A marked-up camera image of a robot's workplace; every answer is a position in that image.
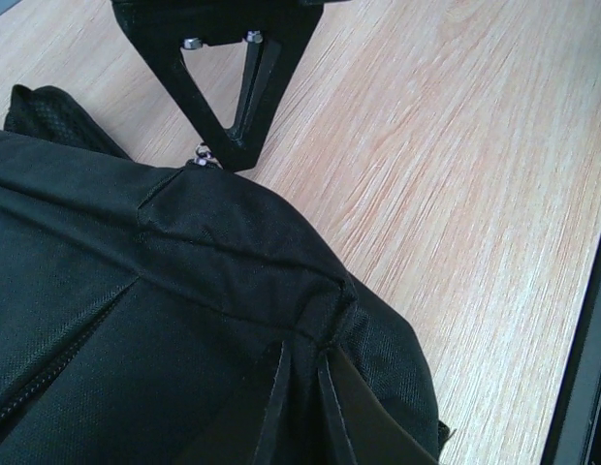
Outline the black student backpack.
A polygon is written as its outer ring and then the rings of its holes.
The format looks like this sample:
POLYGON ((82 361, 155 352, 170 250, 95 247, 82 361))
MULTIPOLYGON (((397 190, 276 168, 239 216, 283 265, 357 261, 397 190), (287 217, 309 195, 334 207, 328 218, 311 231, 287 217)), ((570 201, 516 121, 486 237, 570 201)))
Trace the black student backpack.
POLYGON ((318 367, 334 349, 438 461, 449 429, 414 330, 289 203, 205 149, 139 164, 66 92, 14 86, 0 464, 255 464, 270 346, 291 355, 274 464, 330 464, 318 367))

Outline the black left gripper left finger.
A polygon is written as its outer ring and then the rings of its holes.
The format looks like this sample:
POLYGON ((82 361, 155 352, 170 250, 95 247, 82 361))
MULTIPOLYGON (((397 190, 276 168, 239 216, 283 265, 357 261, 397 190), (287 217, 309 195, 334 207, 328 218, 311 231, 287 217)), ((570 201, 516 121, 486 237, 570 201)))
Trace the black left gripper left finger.
POLYGON ((287 419, 291 355, 287 346, 270 346, 260 362, 257 386, 263 400, 259 408, 259 433, 255 464, 274 464, 287 419))

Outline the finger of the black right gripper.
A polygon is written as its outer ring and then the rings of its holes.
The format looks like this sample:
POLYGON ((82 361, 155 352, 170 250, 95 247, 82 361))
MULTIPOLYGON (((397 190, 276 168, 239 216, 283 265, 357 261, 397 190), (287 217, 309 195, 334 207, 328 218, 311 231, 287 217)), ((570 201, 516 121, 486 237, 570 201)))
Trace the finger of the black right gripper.
POLYGON ((322 1, 114 1, 125 37, 223 169, 256 167, 322 1))

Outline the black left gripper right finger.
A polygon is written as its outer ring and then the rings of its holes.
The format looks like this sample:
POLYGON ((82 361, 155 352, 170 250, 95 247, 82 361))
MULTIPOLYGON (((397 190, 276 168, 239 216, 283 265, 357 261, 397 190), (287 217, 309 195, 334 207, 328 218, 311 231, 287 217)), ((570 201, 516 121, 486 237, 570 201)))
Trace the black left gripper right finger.
POLYGON ((342 350, 321 357, 318 382, 330 464, 436 462, 382 407, 342 350))

